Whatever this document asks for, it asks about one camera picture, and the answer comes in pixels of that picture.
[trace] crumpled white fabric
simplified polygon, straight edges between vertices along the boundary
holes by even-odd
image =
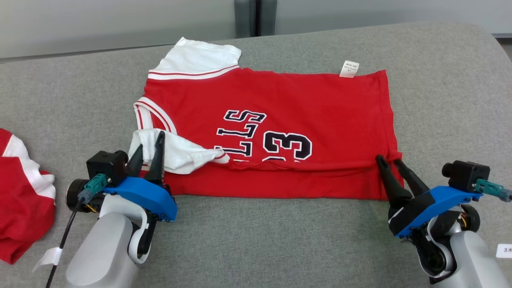
[[[144,164],[151,164],[160,131],[165,132],[164,170],[175,174],[190,174],[206,163],[228,163],[229,156],[221,149],[205,149],[183,137],[161,129],[141,129],[133,133],[128,157],[142,144]]]

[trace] white tag on cable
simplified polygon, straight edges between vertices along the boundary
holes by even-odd
[[[359,69],[359,63],[347,60],[343,64],[343,68],[339,76],[345,78],[354,78],[355,74],[357,73],[357,69]]]
[[[512,244],[498,244],[496,258],[512,258]]]
[[[32,273],[34,273],[41,265],[47,265],[47,264],[58,265],[61,254],[62,254],[62,249],[59,247],[54,247],[54,248],[50,248],[50,249],[46,250],[45,255],[35,265],[34,270],[32,270]]]

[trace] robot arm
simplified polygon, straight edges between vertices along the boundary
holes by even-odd
[[[158,221],[176,219],[178,208],[170,189],[163,184],[165,135],[160,132],[156,153],[144,178],[142,145],[130,161],[123,151],[100,151],[87,161],[89,176],[105,175],[110,185],[90,193],[80,212],[99,213],[99,217],[66,270],[66,287],[131,287],[150,252]],[[73,210],[81,195],[87,194],[92,180],[77,179],[66,195]]]
[[[505,288],[508,282],[498,264],[475,233],[477,211],[467,203],[483,194],[510,202],[512,193],[487,181],[487,166],[455,161],[443,167],[449,187],[429,189],[401,160],[395,161],[412,194],[402,188],[382,156],[377,165],[389,199],[388,224],[395,237],[416,248],[422,269],[434,287]]]

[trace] jersey lettering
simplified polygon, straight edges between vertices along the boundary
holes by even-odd
[[[252,112],[249,110],[228,110],[224,115],[224,120],[235,121],[235,122],[257,122],[262,123],[267,117],[265,113]],[[244,137],[245,139],[252,139],[256,133],[258,124],[245,124],[244,131],[227,130],[224,128],[217,128],[217,135],[220,136],[237,136]],[[293,149],[293,143],[298,143],[298,148]],[[240,141],[242,149],[238,148],[226,148],[222,146],[214,146],[214,149],[222,149],[226,153],[240,154],[245,157],[252,156],[252,142]],[[263,135],[263,148],[269,153],[279,153],[279,149],[283,148],[286,150],[293,149],[293,158],[295,162],[299,160],[307,159],[312,154],[312,142],[308,137],[296,134],[296,133],[282,133],[275,131],[267,131]],[[285,157],[281,156],[268,156],[262,161],[267,160],[281,160],[286,161]]]
[[[245,157],[252,156],[252,142],[244,142],[240,141],[240,146],[243,146],[243,149],[235,149],[235,148],[224,148],[222,146],[214,146],[214,149],[222,149],[226,153],[233,154],[242,154]]]
[[[246,124],[244,127],[246,131],[244,131],[244,132],[218,128],[217,135],[233,135],[233,136],[245,137],[245,139],[251,139],[254,136],[254,133],[256,132],[257,127],[258,127],[258,124]]]
[[[226,115],[224,116],[224,120],[243,122],[248,118],[247,121],[249,121],[249,122],[261,123],[267,117],[267,114],[265,114],[265,113],[252,112],[249,110],[242,111],[242,113],[240,113],[239,117],[237,117],[236,115],[238,115],[239,113],[240,113],[239,110],[228,110],[226,112]]]
[[[267,131],[263,137],[263,146],[269,153],[279,153],[279,147],[283,149],[292,149],[292,143],[298,143],[298,149],[294,149],[293,157],[295,159],[307,159],[311,156],[312,143],[308,137],[295,133],[280,133]]]

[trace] wire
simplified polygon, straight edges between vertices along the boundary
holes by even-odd
[[[69,218],[68,226],[66,226],[66,230],[64,230],[64,235],[62,236],[62,240],[60,241],[59,248],[64,248],[64,243],[66,242],[66,238],[68,237],[69,230],[71,229],[71,224],[73,224],[73,220],[75,219],[76,212],[78,212],[78,209],[84,202],[85,198],[80,198],[80,200],[77,202],[75,206],[75,210],[73,210],[73,213],[71,214],[71,218]],[[57,265],[53,265],[52,271],[50,272],[50,276],[48,277],[48,282],[46,282],[46,288],[50,288],[52,285],[53,276],[55,275],[55,271],[57,270]]]
[[[464,219],[464,217],[460,217],[460,219],[462,219],[462,222],[464,222],[464,228],[466,228],[467,227],[466,219]]]
[[[91,209],[92,212],[98,213],[98,211],[96,211],[96,209],[92,208],[89,204],[86,204],[86,207]]]

